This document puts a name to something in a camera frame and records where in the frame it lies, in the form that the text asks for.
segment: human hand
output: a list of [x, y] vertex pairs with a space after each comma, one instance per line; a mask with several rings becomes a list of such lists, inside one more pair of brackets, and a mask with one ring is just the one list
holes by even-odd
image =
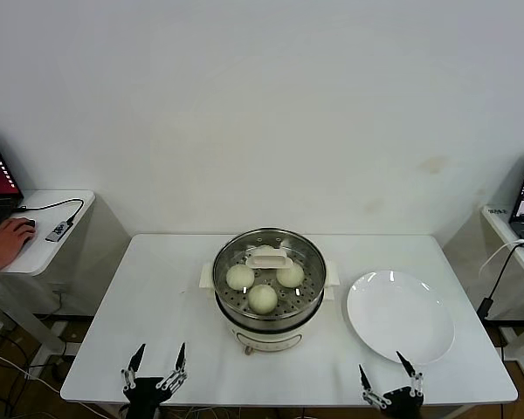
[[27, 218], [9, 218], [0, 224], [0, 270], [11, 264], [23, 247], [25, 240], [35, 236], [35, 228]]

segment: white wall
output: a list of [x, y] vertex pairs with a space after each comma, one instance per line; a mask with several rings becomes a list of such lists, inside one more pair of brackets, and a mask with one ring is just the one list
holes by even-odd
[[0, 140], [130, 235], [445, 244], [521, 176], [524, 1], [0, 1]]

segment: white handle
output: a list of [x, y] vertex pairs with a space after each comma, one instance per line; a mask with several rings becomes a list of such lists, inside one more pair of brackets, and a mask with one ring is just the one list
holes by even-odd
[[252, 255], [246, 259], [245, 264], [252, 269], [287, 269], [293, 266], [293, 261], [282, 249], [261, 246], [252, 250]]
[[200, 288], [213, 290], [213, 279], [211, 277], [212, 269], [213, 264], [203, 264], [202, 274], [200, 275]]

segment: floor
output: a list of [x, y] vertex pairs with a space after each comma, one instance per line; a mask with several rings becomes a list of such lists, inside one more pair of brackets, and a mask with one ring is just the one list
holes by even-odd
[[[89, 321], [70, 322], [62, 337], [68, 341], [81, 342], [89, 327]], [[493, 343], [498, 344], [499, 335], [495, 329], [488, 330]], [[27, 354], [37, 350], [37, 342], [19, 327], [8, 334]], [[0, 346], [0, 355], [16, 362], [18, 365], [24, 363], [24, 357], [21, 351], [9, 341], [4, 341]], [[505, 419], [524, 419], [524, 377], [518, 366], [513, 362], [506, 363], [509, 374], [513, 377], [514, 384], [519, 390], [519, 400], [504, 406]], [[68, 362], [59, 363], [55, 368], [57, 378], [61, 380], [66, 376], [69, 368]], [[48, 366], [41, 374], [41, 378], [51, 384], [53, 387], [60, 389], [61, 383], [57, 381], [52, 374], [53, 367]], [[23, 393], [21, 389], [24, 380], [17, 378], [17, 371], [0, 367], [0, 417], [35, 417], [35, 418], [58, 418], [58, 419], [96, 419], [93, 412], [86, 410], [75, 403], [64, 402], [59, 395], [53, 393], [43, 384], [37, 381], [28, 381]], [[12, 383], [16, 380], [15, 386], [11, 390], [10, 404], [15, 404], [15, 408], [10, 416], [1, 416], [4, 413], [4, 401], [8, 401]], [[354, 383], [354, 391], [357, 390], [358, 383]], [[202, 409], [196, 411], [193, 408], [164, 408], [160, 414], [160, 419], [295, 419], [304, 416], [306, 419], [378, 419], [382, 416], [373, 409], [239, 409], [238, 408], [217, 408]], [[438, 416], [438, 410], [424, 408], [424, 417]], [[460, 416], [460, 419], [499, 419], [500, 405], [479, 406], [469, 410]]]

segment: power cord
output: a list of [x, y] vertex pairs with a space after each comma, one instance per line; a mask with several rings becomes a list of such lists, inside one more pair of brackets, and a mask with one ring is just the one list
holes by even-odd
[[[495, 294], [495, 290], [497, 290], [497, 287], [499, 286], [500, 279], [503, 276], [503, 273], [505, 269], [507, 268], [508, 262], [510, 261], [510, 258], [512, 257], [513, 253], [518, 249], [519, 247], [524, 246], [524, 240], [516, 240], [515, 242], [511, 242], [510, 244], [516, 244], [508, 253], [507, 260], [505, 260], [505, 263], [503, 264], [502, 269], [499, 272], [499, 276], [497, 277], [497, 281], [495, 282], [495, 285], [493, 289], [491, 290], [491, 293], [489, 294], [489, 297], [483, 298], [483, 301], [481, 301], [481, 304], [479, 305], [477, 314], [481, 321], [485, 320], [486, 317], [489, 315], [489, 309], [491, 309], [491, 306], [493, 305], [493, 295]], [[508, 246], [509, 244], [504, 244], [502, 247], [500, 247], [494, 254], [487, 259], [487, 261], [479, 268], [479, 275], [481, 274], [482, 269], [487, 265], [487, 263], [493, 259], [493, 257], [499, 253], [500, 250]]]
[[[3, 358], [2, 356], [0, 356], [0, 360], [1, 361], [4, 361], [4, 362], [7, 362], [8, 364], [12, 365], [15, 369], [18, 369], [19, 371], [21, 371], [23, 374], [25, 374], [26, 376], [30, 376], [33, 380], [37, 380], [41, 383], [43, 383], [46, 387], [48, 387], [50, 390], [52, 390], [54, 393], [56, 393], [57, 395], [60, 395], [60, 392], [55, 389], [53, 386], [51, 386], [48, 382], [44, 381], [44, 380], [41, 380], [40, 378], [38, 378], [37, 376], [35, 375], [32, 375], [32, 374], [29, 374], [27, 371], [23, 370], [22, 368], [20, 368], [19, 366], [17, 366], [16, 364], [14, 364], [13, 362], [11, 361], [8, 361], [6, 360], [5, 358]], [[103, 417], [105, 419], [111, 419], [110, 417], [108, 416], [105, 416], [105, 415], [102, 415], [101, 413], [99, 413], [97, 410], [94, 410], [92, 408], [90, 408], [89, 406], [85, 405], [84, 403], [79, 403], [78, 404], [80, 406], [83, 406], [84, 408], [86, 408], [87, 410], [90, 410], [92, 412], [94, 412], [95, 415], [97, 416], [100, 416], [100, 417]]]
[[43, 317], [38, 317], [38, 316], [35, 316], [37, 317], [37, 319], [39, 320], [47, 320], [49, 317], [51, 317], [52, 315], [58, 313], [60, 310], [62, 310], [62, 294], [63, 292], [58, 292], [58, 296], [59, 296], [59, 307], [56, 308], [54, 311], [48, 313], [48, 314], [45, 314], [45, 316]]
[[58, 207], [59, 205], [63, 205], [65, 203], [79, 203], [78, 209], [76, 209], [76, 212], [70, 216], [66, 220], [66, 223], [72, 224], [74, 218], [78, 215], [79, 211], [84, 207], [84, 200], [79, 198], [73, 198], [73, 199], [66, 199], [65, 201], [62, 201], [61, 203], [52, 203], [50, 205], [45, 205], [44, 207], [38, 207], [38, 208], [27, 208], [25, 206], [15, 208], [12, 212], [27, 212], [27, 211], [40, 211], [40, 210], [48, 210], [49, 208]]

